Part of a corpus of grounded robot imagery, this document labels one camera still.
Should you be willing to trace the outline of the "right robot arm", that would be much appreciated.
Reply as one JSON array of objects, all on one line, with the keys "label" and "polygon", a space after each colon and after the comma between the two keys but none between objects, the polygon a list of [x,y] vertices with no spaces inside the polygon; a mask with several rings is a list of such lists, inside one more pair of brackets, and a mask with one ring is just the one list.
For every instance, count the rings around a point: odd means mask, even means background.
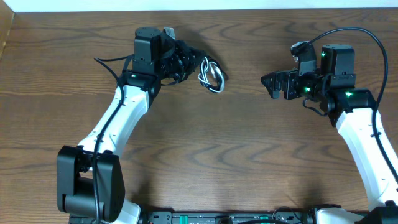
[{"label": "right robot arm", "polygon": [[271,72],[261,82],[273,99],[282,91],[286,100],[302,97],[319,103],[316,112],[328,117],[345,140],[369,202],[367,215],[337,205],[316,206],[302,215],[302,223],[397,223],[397,182],[391,172],[397,167],[397,155],[371,92],[355,87],[354,48],[324,45],[318,65],[313,45],[298,42],[291,49],[299,47],[303,50],[293,56],[298,68]]}]

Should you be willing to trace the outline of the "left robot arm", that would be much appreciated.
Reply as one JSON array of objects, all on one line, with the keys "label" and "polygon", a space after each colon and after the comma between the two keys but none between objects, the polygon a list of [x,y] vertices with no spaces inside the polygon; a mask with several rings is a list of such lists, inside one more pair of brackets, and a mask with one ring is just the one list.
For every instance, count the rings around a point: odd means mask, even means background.
[{"label": "left robot arm", "polygon": [[76,147],[57,155],[57,207],[90,223],[139,223],[139,205],[125,198],[120,157],[138,121],[158,95],[162,80],[178,84],[205,59],[204,50],[175,38],[166,27],[135,31],[134,53],[123,57],[116,90],[95,128]]}]

